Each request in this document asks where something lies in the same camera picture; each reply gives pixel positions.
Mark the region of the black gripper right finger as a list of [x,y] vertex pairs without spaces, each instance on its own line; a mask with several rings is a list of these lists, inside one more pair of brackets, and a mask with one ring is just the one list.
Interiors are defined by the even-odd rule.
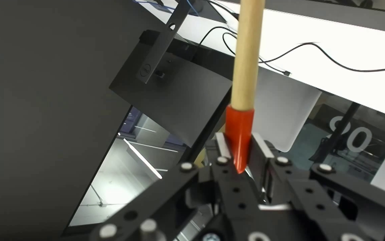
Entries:
[[259,193],[271,193],[277,183],[285,181],[285,170],[289,167],[289,159],[280,155],[272,143],[257,132],[252,134],[248,169]]

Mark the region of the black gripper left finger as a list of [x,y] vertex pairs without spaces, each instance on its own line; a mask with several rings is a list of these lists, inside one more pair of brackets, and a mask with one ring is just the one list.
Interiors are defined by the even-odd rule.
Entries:
[[206,155],[212,179],[225,187],[233,187],[236,171],[225,135],[222,132],[216,132],[214,136],[206,143]]

